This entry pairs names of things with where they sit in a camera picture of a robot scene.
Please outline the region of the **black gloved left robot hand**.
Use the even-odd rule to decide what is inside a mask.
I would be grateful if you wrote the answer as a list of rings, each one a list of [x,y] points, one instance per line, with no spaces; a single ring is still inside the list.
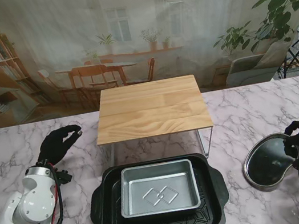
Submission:
[[[82,130],[78,125],[68,125],[51,131],[41,144],[38,162],[47,160],[56,165],[81,135]]]

